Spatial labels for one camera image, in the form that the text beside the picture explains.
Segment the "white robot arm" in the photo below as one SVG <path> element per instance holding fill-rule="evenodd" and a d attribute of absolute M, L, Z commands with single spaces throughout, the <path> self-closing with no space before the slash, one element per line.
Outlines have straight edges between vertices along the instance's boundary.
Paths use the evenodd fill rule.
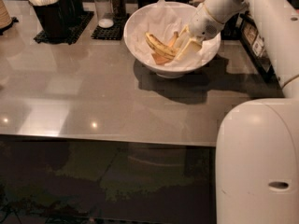
<path fill-rule="evenodd" d="M 283 95 L 232 109 L 218 133 L 217 224 L 299 224 L 299 19 L 287 0 L 205 0 L 188 23 L 211 39 L 246 10 Z"/>

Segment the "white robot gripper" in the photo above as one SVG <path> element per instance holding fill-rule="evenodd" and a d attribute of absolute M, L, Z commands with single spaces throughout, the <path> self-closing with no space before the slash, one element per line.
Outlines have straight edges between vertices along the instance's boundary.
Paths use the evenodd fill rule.
<path fill-rule="evenodd" d="M 214 38 L 224 27 L 209 13 L 204 3 L 200 4 L 191 17 L 189 24 L 185 25 L 174 44 L 175 49 L 179 49 L 175 57 L 181 60 L 185 56 L 194 54 L 202 48 L 201 37 L 205 40 Z"/>

